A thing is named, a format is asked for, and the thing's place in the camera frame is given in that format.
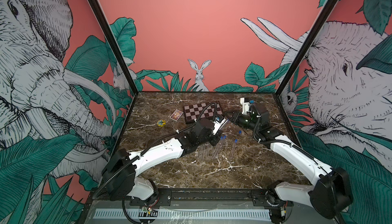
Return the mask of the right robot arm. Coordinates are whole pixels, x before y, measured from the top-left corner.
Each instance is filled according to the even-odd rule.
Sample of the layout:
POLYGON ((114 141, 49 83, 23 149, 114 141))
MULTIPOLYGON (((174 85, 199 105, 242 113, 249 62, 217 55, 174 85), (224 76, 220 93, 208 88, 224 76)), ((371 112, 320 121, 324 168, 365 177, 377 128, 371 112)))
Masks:
POLYGON ((265 192, 265 199, 272 209, 271 220, 282 224, 287 220, 286 204, 296 202, 312 207, 322 217, 338 223, 345 221, 341 212, 353 203, 349 174, 341 167, 333 168, 293 143, 279 129, 271 126, 269 112, 262 104, 242 101, 242 110, 224 113, 227 121, 252 131, 259 144, 282 156, 298 169, 310 185, 276 181, 265 192))

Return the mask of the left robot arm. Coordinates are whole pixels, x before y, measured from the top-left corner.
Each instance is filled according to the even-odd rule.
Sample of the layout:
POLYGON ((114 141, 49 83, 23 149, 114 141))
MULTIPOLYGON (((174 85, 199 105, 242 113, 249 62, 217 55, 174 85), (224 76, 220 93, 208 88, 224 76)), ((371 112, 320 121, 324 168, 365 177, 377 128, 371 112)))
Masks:
POLYGON ((199 116, 191 126, 162 136, 142 151, 118 150, 104 167, 102 183, 92 196, 93 200, 108 195, 111 201, 126 196, 151 201, 152 196, 157 195, 156 187, 140 174, 168 160, 191 154, 206 143, 217 145, 225 122, 225 117, 217 113, 213 114, 213 119, 199 116))

